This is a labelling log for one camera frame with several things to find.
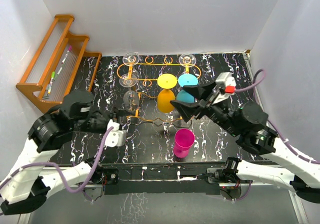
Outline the clear wine glass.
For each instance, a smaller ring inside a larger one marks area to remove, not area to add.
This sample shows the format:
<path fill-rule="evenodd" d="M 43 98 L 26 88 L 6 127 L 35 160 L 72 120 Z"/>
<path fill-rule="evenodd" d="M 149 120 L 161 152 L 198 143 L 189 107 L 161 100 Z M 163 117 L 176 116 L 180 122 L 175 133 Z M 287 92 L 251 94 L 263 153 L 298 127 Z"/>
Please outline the clear wine glass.
<path fill-rule="evenodd" d="M 128 90 L 123 95 L 123 103 L 126 110 L 129 112 L 135 111 L 140 104 L 140 98 L 136 92 L 137 77 L 132 74 L 123 74 L 119 79 L 119 84 Z"/>
<path fill-rule="evenodd" d="M 140 56 L 136 52 L 128 52 L 122 57 L 122 62 L 132 70 L 140 62 Z"/>
<path fill-rule="evenodd" d="M 197 60 L 193 54 L 181 54 L 178 58 L 178 62 L 184 67 L 184 72 L 189 74 L 190 68 L 196 65 Z"/>

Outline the orange plastic goblet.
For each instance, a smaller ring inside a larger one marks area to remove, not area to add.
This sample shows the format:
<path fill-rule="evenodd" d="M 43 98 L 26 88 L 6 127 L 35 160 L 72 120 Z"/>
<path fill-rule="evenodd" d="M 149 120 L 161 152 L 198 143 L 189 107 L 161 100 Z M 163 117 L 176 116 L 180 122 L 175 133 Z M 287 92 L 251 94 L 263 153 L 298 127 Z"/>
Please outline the orange plastic goblet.
<path fill-rule="evenodd" d="M 176 96 L 172 89 L 177 85 L 177 78 L 170 73 L 164 73 L 157 79 L 157 84 L 162 90 L 157 96 L 157 108 L 162 113 L 170 113 L 174 110 L 170 101 L 174 101 Z"/>

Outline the pink plastic goblet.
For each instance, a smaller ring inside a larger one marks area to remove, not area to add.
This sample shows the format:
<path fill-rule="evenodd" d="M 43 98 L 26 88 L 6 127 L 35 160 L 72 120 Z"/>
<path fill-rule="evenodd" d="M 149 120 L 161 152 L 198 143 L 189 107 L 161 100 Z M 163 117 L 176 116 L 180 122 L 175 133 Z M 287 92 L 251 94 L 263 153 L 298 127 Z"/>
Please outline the pink plastic goblet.
<path fill-rule="evenodd" d="M 194 133 L 186 128 L 178 130 L 174 136 L 173 153 L 178 158 L 185 158 L 195 142 Z"/>

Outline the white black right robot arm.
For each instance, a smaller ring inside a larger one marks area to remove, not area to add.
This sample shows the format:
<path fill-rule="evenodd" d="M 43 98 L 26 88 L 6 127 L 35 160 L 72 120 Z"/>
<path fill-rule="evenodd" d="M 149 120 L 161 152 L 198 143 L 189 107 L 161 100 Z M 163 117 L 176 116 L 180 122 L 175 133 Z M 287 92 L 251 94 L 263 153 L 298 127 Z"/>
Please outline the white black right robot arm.
<path fill-rule="evenodd" d="M 268 114 L 256 102 L 247 102 L 230 110 L 230 96 L 237 90 L 234 84 L 213 91 L 216 83 L 185 85 L 183 90 L 197 101 L 187 103 L 172 100 L 170 103 L 185 122 L 191 118 L 208 117 L 228 134 L 236 137 L 236 144 L 246 152 L 268 159 L 278 167 L 253 164 L 237 157 L 228 157 L 225 166 L 208 177 L 216 182 L 258 181 L 285 188 L 301 199 L 320 202 L 320 165 L 294 151 L 267 126 Z"/>

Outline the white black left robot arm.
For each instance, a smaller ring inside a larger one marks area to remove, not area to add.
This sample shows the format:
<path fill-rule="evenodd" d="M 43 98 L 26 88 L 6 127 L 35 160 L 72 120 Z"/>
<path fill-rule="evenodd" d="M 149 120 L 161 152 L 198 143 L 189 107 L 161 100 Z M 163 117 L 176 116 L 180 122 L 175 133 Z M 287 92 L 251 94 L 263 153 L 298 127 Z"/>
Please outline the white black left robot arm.
<path fill-rule="evenodd" d="M 74 90 L 33 123 L 21 154 L 0 183 L 1 215 L 31 213 L 57 192 L 79 193 L 88 183 L 103 181 L 99 164 L 103 149 L 124 144 L 126 131 L 118 118 L 130 112 L 117 107 L 105 113 L 93 110 L 93 100 L 92 93 Z M 95 157 L 62 170 L 50 159 L 72 140 L 74 132 L 103 134 L 103 138 Z"/>

